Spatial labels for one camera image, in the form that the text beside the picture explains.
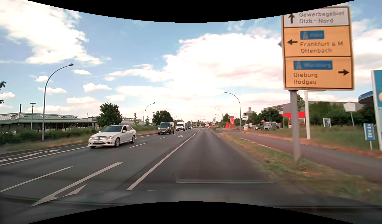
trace black arrow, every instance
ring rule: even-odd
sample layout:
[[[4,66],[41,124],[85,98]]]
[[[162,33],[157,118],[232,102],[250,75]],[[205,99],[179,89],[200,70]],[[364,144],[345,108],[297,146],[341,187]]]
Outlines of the black arrow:
[[[292,41],[292,39],[290,41],[287,42],[288,44],[292,45],[293,43],[297,43],[297,41]]]
[[[293,23],[293,18],[294,18],[295,16],[293,15],[293,14],[291,14],[291,15],[289,15],[288,16],[288,18],[291,18],[291,24]]]
[[[338,74],[343,74],[343,75],[346,75],[346,74],[348,74],[348,73],[349,73],[349,72],[346,71],[346,70],[344,70],[344,69],[343,69],[343,71],[339,71],[339,72],[338,72]]]

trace blue sky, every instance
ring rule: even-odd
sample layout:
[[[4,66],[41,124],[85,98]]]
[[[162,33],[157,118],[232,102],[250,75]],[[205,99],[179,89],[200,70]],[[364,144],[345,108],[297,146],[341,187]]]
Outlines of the blue sky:
[[[356,0],[352,12],[354,91],[310,93],[310,100],[357,101],[382,69],[382,0]],[[280,17],[220,23],[162,23],[110,18],[26,0],[0,0],[1,113],[42,111],[97,116],[118,104],[125,117],[168,110],[211,120],[289,102],[282,84]]]

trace car wheel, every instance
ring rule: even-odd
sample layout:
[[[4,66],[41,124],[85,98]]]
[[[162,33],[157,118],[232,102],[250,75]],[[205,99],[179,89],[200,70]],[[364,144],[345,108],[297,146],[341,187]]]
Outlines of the car wheel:
[[[120,145],[120,139],[117,138],[117,139],[115,140],[115,145],[114,145],[114,147],[119,147],[119,145]]]
[[[134,144],[136,142],[136,137],[133,135],[132,141],[130,142],[131,144]]]

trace white mercedes sedan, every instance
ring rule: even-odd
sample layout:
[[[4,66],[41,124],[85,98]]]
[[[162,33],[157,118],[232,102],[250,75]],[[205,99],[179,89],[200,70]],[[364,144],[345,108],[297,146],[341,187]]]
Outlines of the white mercedes sedan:
[[[97,146],[118,147],[125,142],[136,142],[136,131],[129,125],[110,125],[89,138],[90,148]]]

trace yellow direction sign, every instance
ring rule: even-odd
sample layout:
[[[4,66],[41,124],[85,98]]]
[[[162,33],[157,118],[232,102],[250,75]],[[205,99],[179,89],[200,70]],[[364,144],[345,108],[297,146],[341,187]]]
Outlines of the yellow direction sign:
[[[354,90],[350,8],[281,16],[285,90]]]

